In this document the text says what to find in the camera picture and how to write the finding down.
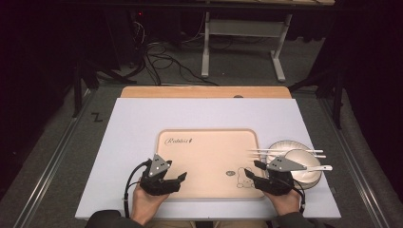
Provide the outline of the white plate with dark rim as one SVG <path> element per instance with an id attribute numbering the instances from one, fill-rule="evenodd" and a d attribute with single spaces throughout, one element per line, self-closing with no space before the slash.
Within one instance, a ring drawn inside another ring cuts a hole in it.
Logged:
<path id="1" fill-rule="evenodd" d="M 290 140 L 284 140 L 284 141 L 279 141 L 279 142 L 275 142 L 273 143 L 269 149 L 311 149 L 308 146 L 306 146 L 305 144 L 301 143 L 301 142 L 295 142 L 295 141 L 290 141 Z M 268 156 L 267 161 L 271 161 L 274 157 L 270 157 Z M 314 186 L 310 186 L 308 184 L 301 184 L 300 182 L 298 182 L 297 180 L 295 180 L 295 185 L 296 188 L 300 188 L 302 187 L 303 189 L 309 189 L 312 188 Z"/>

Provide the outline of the white board table cover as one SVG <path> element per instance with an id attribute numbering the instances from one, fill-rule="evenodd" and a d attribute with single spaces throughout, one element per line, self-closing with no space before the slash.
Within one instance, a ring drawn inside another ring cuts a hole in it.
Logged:
<path id="1" fill-rule="evenodd" d="M 251 129 L 258 148 L 281 140 L 312 144 L 293 99 L 169 99 L 120 98 L 92 167 L 76 216 L 123 210 L 125 185 L 141 176 L 141 162 L 156 153 L 160 133 L 171 129 Z M 168 199 L 157 219 L 269 219 L 270 201 L 259 199 Z"/>

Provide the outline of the dark equipment cabinet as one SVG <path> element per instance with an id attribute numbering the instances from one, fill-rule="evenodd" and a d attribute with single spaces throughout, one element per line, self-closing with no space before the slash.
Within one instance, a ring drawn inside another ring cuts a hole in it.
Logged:
<path id="1" fill-rule="evenodd" d="M 153 38 L 180 44 L 181 14 L 176 10 L 105 9 L 104 14 L 111 36 L 112 69 L 140 63 L 145 45 Z"/>

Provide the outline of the white chopstick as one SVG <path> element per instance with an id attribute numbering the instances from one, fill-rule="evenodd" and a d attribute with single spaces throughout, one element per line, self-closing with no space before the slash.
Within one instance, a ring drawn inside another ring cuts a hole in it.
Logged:
<path id="1" fill-rule="evenodd" d="M 311 153 L 323 153 L 323 150 L 315 150 L 315 149 L 247 149 L 247 151 L 258 151 L 258 152 L 287 152 L 291 150 L 302 150 Z"/>
<path id="2" fill-rule="evenodd" d="M 278 157 L 278 156 L 285 156 L 286 153 L 265 153 L 265 152 L 253 152 L 251 153 L 252 155 L 260 155 L 260 156 L 270 156 L 270 157 Z M 326 159 L 327 156 L 325 155 L 316 155 L 316 154 L 312 154 L 312 153 L 308 153 L 311 156 L 318 158 L 318 159 Z"/>

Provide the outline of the beige plastic tray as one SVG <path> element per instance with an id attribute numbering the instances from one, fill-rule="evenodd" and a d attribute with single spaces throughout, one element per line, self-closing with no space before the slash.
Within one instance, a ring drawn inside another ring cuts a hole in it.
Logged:
<path id="1" fill-rule="evenodd" d="M 258 147 L 251 129 L 171 129 L 160 133 L 156 153 L 171 161 L 168 180 L 186 173 L 178 192 L 170 195 L 180 200 L 254 200 L 263 196 L 247 171 L 262 177 L 254 165 Z"/>

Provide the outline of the black floor stand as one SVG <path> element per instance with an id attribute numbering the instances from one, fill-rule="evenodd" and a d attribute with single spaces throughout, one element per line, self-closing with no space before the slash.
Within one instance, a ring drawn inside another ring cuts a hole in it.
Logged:
<path id="1" fill-rule="evenodd" d="M 319 73 L 310 75 L 306 79 L 297 82 L 294 85 L 290 85 L 288 89 L 290 92 L 294 92 L 306 86 L 316 86 L 316 96 L 319 99 L 331 97 L 333 99 L 332 119 L 336 127 L 340 129 L 340 113 L 341 107 L 343 106 L 342 90 L 345 72 L 345 68 L 330 67 Z"/>
<path id="2" fill-rule="evenodd" d="M 89 89 L 97 89 L 99 87 L 99 81 L 96 77 L 96 73 L 98 71 L 101 71 L 106 76 L 109 76 L 120 83 L 129 85 L 136 84 L 136 81 L 129 80 L 115 71 L 112 71 L 104 66 L 100 66 L 92 61 L 89 61 L 88 59 L 79 60 L 74 68 L 73 74 L 74 118 L 78 117 L 84 106 L 82 83 L 85 83 L 86 87 Z"/>

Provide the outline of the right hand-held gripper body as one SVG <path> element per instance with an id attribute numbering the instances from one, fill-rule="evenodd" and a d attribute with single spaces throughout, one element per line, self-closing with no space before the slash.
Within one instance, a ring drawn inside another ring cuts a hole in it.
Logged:
<path id="1" fill-rule="evenodd" d="M 286 159 L 285 157 L 276 157 L 267 163 L 266 178 L 256 176 L 253 180 L 255 187 L 263 192 L 281 196 L 287 195 L 291 190 L 295 190 L 301 196 L 305 195 L 302 187 L 296 188 L 295 180 L 291 174 L 292 170 L 302 169 L 303 165 Z"/>

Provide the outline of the wooden table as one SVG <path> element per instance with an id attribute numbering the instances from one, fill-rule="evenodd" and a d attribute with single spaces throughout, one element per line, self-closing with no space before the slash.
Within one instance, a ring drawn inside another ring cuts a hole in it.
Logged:
<path id="1" fill-rule="evenodd" d="M 291 99 L 285 86 L 126 86 L 122 98 L 279 98 Z"/>

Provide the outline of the person's left hand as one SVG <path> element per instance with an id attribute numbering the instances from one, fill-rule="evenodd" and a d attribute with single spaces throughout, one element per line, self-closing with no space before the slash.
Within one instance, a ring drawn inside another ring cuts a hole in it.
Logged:
<path id="1" fill-rule="evenodd" d="M 168 197 L 168 194 L 160 196 L 149 195 L 139 184 L 137 184 L 133 191 L 132 212 L 130 218 L 142 226 L 145 226 L 153 219 L 162 203 Z"/>

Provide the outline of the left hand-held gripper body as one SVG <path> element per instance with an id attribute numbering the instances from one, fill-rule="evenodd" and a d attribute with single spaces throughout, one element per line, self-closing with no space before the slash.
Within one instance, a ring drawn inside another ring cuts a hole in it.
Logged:
<path id="1" fill-rule="evenodd" d="M 146 162 L 146 169 L 142 173 L 140 186 L 143 190 L 153 196 L 160 196 L 178 192 L 181 183 L 176 179 L 166 180 L 164 177 L 170 167 L 166 161 L 158 154 Z"/>

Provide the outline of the person's right hand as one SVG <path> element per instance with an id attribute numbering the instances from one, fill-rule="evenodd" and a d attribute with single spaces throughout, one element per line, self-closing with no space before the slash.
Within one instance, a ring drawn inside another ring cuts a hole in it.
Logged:
<path id="1" fill-rule="evenodd" d="M 272 202 L 279 216 L 299 211 L 300 195 L 295 190 L 291 190 L 287 195 L 275 196 L 265 193 L 265 196 Z"/>

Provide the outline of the white ceramic spoon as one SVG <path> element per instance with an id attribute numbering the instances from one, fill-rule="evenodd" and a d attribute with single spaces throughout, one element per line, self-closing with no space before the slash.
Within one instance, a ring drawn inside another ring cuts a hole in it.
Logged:
<path id="1" fill-rule="evenodd" d="M 316 172 L 316 171 L 332 171 L 332 165 L 319 165 L 319 166 L 303 166 L 302 169 L 292 170 L 291 172 Z"/>

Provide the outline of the white metal desk frame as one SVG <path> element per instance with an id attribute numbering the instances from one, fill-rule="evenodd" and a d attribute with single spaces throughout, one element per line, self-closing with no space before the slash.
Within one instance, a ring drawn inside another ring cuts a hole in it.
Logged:
<path id="1" fill-rule="evenodd" d="M 280 22 L 244 21 L 230 19 L 211 19 L 210 13 L 204 14 L 204 38 L 203 53 L 201 59 L 201 76 L 209 76 L 211 35 L 225 36 L 246 36 L 259 38 L 277 38 L 277 48 L 270 51 L 271 61 L 276 72 L 277 80 L 281 83 L 286 81 L 282 65 L 279 59 L 288 29 L 291 25 L 293 15 L 287 14 Z"/>

